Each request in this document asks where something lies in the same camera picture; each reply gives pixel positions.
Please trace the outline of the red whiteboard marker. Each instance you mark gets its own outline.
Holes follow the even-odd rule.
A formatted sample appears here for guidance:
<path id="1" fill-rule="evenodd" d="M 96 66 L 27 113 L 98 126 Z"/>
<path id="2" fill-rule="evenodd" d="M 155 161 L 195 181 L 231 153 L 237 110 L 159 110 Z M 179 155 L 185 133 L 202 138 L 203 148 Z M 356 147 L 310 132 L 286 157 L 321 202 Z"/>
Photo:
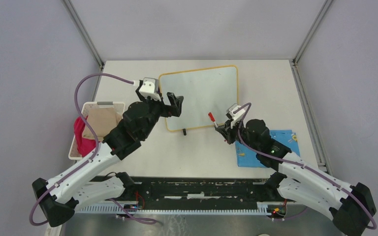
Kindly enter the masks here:
<path id="1" fill-rule="evenodd" d="M 215 120 L 215 118 L 214 118 L 214 116 L 211 112 L 208 113 L 208 117 L 209 117 L 210 121 L 213 123 L 214 127 L 218 128 L 218 123 L 216 122 L 216 120 Z"/>

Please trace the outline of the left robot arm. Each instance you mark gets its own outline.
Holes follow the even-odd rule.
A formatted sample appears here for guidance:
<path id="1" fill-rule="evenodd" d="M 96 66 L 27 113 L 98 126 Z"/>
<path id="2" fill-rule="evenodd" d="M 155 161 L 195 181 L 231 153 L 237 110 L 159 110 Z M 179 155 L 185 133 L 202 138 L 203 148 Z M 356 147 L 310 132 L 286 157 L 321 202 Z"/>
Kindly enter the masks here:
<path id="1" fill-rule="evenodd" d="M 32 225 L 37 225 L 33 220 L 37 207 L 46 217 L 44 224 L 57 227 L 84 207 L 105 199 L 120 197 L 130 200 L 134 196 L 135 187 L 126 173 L 100 183 L 87 184 L 97 174 L 140 148 L 160 117 L 179 117 L 182 113 L 183 96 L 168 92 L 168 105 L 162 99 L 138 97 L 140 101 L 129 105 L 118 125 L 87 156 L 49 180 L 38 178 L 32 183 L 36 197 L 29 216 Z"/>

